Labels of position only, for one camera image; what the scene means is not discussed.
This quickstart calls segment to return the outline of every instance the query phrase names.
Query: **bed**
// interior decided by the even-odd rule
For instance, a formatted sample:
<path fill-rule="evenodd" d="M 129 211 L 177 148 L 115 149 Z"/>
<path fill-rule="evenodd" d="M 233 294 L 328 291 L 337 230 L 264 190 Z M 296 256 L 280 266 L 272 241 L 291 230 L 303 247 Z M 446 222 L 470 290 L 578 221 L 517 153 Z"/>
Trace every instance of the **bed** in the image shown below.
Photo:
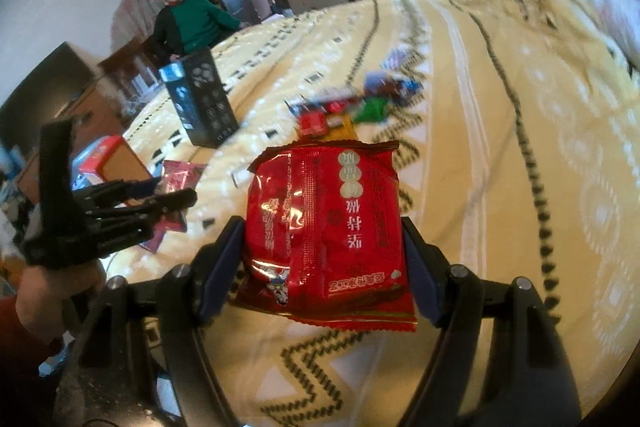
<path fill-rule="evenodd" d="M 425 239 L 480 277 L 529 277 L 561 333 L 590 411 L 640 337 L 638 86 L 579 0 L 362 0 L 244 30 L 212 51 L 242 122 L 220 149 L 194 147 L 161 92 L 125 134 L 153 168 L 206 162 L 185 234 L 158 254 L 117 254 L 108 276 L 160 277 L 243 215 L 246 166 L 295 137 L 284 100 L 362 87 L 395 48 L 424 90 L 361 140 L 397 139 L 399 204 Z M 478 400 L 490 324 L 464 407 Z M 395 425 L 437 332 L 368 334 L 228 306 L 203 331 L 232 408 L 257 426 Z M 311 402 L 310 385 L 318 396 Z"/>

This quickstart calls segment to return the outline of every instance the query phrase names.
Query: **black box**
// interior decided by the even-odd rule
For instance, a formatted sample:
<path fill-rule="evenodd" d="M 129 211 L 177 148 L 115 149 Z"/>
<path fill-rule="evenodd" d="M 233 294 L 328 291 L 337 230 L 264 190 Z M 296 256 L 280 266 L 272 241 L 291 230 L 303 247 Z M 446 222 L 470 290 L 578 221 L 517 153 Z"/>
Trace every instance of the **black box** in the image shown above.
<path fill-rule="evenodd" d="M 169 64 L 160 70 L 160 75 L 191 143 L 217 148 L 238 130 L 209 50 Z"/>

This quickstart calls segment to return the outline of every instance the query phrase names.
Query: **wooden cabinet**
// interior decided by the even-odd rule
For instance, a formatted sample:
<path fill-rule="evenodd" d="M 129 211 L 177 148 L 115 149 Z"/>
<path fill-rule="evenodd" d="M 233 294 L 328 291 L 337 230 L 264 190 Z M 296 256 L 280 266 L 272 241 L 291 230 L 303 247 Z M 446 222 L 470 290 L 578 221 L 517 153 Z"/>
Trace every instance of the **wooden cabinet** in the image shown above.
<path fill-rule="evenodd" d="M 82 123 L 76 126 L 76 141 L 73 156 L 82 152 L 89 144 L 102 136 L 122 134 L 123 127 L 115 111 L 105 98 L 98 92 L 95 84 L 85 92 L 58 117 L 84 116 Z M 31 203 L 40 201 L 38 187 L 38 172 L 40 170 L 40 156 L 37 150 L 31 154 L 24 170 L 18 175 L 16 183 L 20 191 L 29 198 Z"/>

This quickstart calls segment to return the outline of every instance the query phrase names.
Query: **red bag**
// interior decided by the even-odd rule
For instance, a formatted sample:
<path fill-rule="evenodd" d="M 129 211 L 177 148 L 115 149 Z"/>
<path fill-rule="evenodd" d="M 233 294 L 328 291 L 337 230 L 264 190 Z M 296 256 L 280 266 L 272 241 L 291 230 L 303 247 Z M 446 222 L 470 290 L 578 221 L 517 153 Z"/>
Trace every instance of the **red bag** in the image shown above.
<path fill-rule="evenodd" d="M 392 154 L 398 142 L 268 148 L 249 167 L 249 277 L 236 304 L 309 324 L 413 331 Z"/>

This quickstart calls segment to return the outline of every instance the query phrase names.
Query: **blue gripper pad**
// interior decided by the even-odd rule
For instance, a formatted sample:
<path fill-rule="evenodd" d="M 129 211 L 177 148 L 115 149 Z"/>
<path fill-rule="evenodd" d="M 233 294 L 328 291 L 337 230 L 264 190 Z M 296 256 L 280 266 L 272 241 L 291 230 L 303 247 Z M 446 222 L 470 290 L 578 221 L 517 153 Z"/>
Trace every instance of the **blue gripper pad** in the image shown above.
<path fill-rule="evenodd" d="M 219 315 L 242 260 L 244 219 L 232 216 L 211 245 L 200 248 L 191 263 L 194 270 L 196 313 L 201 323 Z"/>
<path fill-rule="evenodd" d="M 450 264 L 438 247 L 425 243 L 408 217 L 402 218 L 402 242 L 409 288 L 418 311 L 440 327 L 449 313 L 445 289 Z"/>

